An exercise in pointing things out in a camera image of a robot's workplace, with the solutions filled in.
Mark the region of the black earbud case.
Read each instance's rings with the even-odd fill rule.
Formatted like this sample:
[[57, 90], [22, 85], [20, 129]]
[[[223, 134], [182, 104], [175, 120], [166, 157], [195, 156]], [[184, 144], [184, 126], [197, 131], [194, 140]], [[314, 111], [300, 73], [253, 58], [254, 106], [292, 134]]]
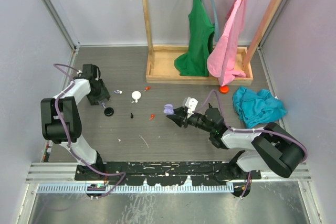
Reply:
[[107, 117], [113, 116], [114, 114], [114, 109], [112, 107], [106, 107], [104, 109], [104, 115]]

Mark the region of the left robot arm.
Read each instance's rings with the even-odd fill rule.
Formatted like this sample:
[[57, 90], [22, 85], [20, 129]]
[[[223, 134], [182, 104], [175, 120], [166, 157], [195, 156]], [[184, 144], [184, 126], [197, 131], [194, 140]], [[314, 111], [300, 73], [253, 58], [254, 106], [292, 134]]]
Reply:
[[41, 100], [41, 127], [44, 139], [65, 148], [78, 162], [79, 170], [93, 180], [105, 175], [100, 154], [82, 134], [82, 123], [77, 105], [87, 98], [90, 105], [109, 100], [110, 94], [98, 66], [84, 64], [77, 75], [69, 75], [70, 84], [58, 95]]

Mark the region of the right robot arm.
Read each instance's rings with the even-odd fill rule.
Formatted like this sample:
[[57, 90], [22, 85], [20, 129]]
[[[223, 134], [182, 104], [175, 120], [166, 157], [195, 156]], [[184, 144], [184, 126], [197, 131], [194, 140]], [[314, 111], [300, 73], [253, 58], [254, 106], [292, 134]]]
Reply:
[[230, 129], [219, 109], [213, 107], [200, 114], [186, 106], [175, 109], [167, 104], [164, 113], [179, 127], [190, 125], [208, 132], [209, 141], [216, 148], [239, 148], [241, 152], [230, 161], [230, 172], [237, 179], [267, 168], [288, 178], [308, 156], [306, 148], [276, 123], [250, 130]]

